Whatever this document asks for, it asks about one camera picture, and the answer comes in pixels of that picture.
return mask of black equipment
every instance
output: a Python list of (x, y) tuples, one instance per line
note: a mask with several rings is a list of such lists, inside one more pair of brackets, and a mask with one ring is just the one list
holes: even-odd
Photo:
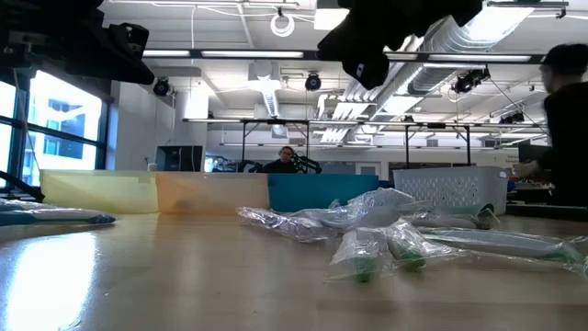
[(200, 171), (202, 146), (160, 146), (155, 159), (160, 171)]
[(308, 173), (308, 169), (314, 170), (315, 174), (322, 173), (321, 165), (304, 155), (292, 155), (292, 162), (294, 162), (294, 165), (299, 171), (302, 171), (305, 174)]
[(157, 78), (157, 83), (153, 86), (153, 92), (158, 97), (167, 97), (174, 92), (174, 89), (169, 85), (168, 77)]
[(321, 78), (319, 77), (319, 74), (316, 73), (310, 73), (309, 77), (306, 79), (306, 84), (304, 85), (306, 87), (307, 91), (318, 91), (321, 89)]
[(469, 93), (472, 89), (481, 85), (481, 82), (490, 78), (492, 78), (492, 76), (490, 75), (488, 66), (486, 66), (486, 69), (484, 70), (470, 70), (467, 74), (458, 76), (457, 82), (451, 86), (451, 89), (457, 94)]
[(406, 37), (424, 36), (449, 15), (463, 27), (482, 10), (482, 0), (338, 0), (338, 5), (349, 14), (321, 40), (317, 57), (342, 62), (345, 72), (366, 89), (386, 81), (390, 62), (384, 46), (396, 51)]
[(67, 74), (153, 83), (141, 61), (149, 31), (129, 23), (102, 28), (102, 0), (0, 0), (0, 71), (48, 62)]

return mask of wooden table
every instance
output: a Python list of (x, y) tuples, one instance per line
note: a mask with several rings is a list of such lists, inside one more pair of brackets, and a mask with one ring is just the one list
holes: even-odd
[[(506, 231), (588, 234), (585, 223), (502, 220)], [(6, 227), (0, 240), (2, 330), (588, 328), (588, 280), (567, 271), (464, 268), (324, 283), (332, 247), (299, 244), (236, 218), (142, 215), (102, 228)]]

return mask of black fabric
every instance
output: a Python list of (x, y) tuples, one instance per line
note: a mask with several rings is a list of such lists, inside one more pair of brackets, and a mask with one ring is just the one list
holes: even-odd
[(384, 46), (398, 50), (410, 35), (451, 15), (461, 27), (482, 9), (482, 0), (339, 0), (349, 15), (318, 45), (317, 57), (343, 63), (346, 73), (372, 89), (386, 81), (390, 63)]
[(551, 170), (556, 187), (554, 203), (588, 206), (588, 176), (585, 166), (585, 130), (588, 123), (588, 83), (565, 86), (544, 102), (552, 149), (539, 166)]
[(296, 174), (298, 169), (292, 162), (283, 163), (276, 160), (272, 163), (264, 165), (264, 174)]

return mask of person in black clothing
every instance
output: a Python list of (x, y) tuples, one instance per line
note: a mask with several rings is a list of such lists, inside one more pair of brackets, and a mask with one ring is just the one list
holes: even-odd
[(264, 165), (265, 174), (297, 174), (298, 168), (292, 162), (294, 150), (289, 146), (284, 146), (279, 150), (279, 159)]
[(588, 128), (588, 45), (566, 44), (551, 49), (541, 66), (549, 96), (544, 101), (551, 149), (539, 160), (518, 165), (518, 176), (529, 177), (551, 170), (556, 189), (552, 204), (588, 206), (588, 177), (582, 161)]

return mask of white plastic basket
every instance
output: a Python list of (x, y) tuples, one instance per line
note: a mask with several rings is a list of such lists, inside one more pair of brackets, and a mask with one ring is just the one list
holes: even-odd
[(498, 166), (468, 166), (394, 171), (394, 186), (435, 206), (465, 207), (491, 203), (506, 212), (508, 175)]

